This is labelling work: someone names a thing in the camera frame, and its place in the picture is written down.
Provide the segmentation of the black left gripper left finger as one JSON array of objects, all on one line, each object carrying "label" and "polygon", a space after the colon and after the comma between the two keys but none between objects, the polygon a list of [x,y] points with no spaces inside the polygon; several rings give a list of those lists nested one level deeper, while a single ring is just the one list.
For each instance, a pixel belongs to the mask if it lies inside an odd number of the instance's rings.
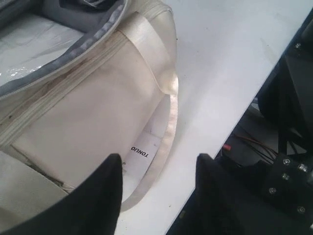
[{"label": "black left gripper left finger", "polygon": [[78,188],[5,235],[112,235],[122,202],[122,161],[110,154]]}]

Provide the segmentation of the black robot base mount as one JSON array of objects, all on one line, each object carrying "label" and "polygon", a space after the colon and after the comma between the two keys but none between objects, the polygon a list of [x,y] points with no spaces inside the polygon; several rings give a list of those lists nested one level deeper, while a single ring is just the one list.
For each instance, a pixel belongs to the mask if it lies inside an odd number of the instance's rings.
[{"label": "black robot base mount", "polygon": [[263,117],[278,129],[272,163],[224,166],[257,197],[263,235],[313,232],[313,16],[309,14],[258,93]]}]

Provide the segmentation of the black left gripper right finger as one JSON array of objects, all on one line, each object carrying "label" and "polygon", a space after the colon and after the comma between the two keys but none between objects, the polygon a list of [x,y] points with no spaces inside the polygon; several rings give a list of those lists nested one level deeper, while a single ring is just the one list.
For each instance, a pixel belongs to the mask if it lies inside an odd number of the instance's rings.
[{"label": "black left gripper right finger", "polygon": [[228,157],[200,154],[195,190],[168,231],[169,235],[274,235],[272,207],[254,191],[260,184],[258,162],[238,166]]}]

